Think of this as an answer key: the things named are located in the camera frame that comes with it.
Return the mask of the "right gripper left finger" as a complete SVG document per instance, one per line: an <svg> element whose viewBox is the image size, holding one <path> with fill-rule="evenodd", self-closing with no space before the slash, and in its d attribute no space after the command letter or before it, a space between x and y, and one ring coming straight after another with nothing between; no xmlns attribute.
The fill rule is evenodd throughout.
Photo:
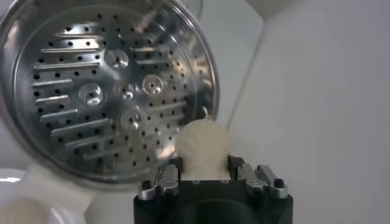
<svg viewBox="0 0 390 224"><path fill-rule="evenodd" d="M162 166L150 168L138 187L138 199L150 201L159 195L171 195L175 197L179 192L182 164L181 157L176 157L170 159Z"/></svg>

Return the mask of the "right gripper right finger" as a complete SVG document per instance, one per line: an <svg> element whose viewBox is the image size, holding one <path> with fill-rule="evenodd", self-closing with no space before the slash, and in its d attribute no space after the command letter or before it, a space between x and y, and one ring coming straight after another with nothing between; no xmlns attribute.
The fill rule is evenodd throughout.
<svg viewBox="0 0 390 224"><path fill-rule="evenodd" d="M283 179L277 178L269 166L258 165L256 169L242 157L229 155L227 169L231 180L243 180L250 195L267 193L272 198L286 199L288 186Z"/></svg>

